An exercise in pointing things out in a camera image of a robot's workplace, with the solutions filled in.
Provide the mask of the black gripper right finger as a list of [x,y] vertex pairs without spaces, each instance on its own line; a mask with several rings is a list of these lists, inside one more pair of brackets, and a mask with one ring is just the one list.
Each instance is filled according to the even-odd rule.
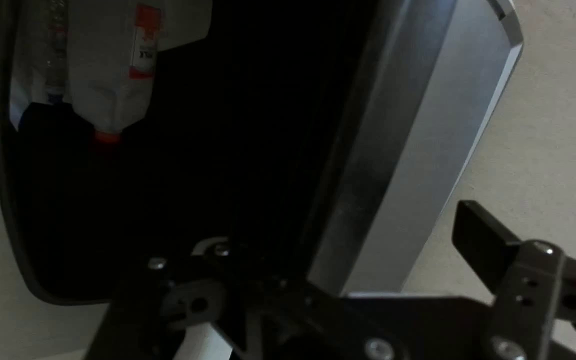
[[576,330],[576,258],[559,246],[506,227],[475,199],[459,199],[452,243],[490,290],[491,347],[517,350],[507,360],[576,360],[554,340],[557,319]]

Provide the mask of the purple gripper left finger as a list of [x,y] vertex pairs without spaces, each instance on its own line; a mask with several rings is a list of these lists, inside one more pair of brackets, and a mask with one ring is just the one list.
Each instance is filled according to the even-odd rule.
[[228,241],[132,266],[83,360],[174,360],[203,324],[229,345],[228,360],[365,360],[368,326],[348,302]]

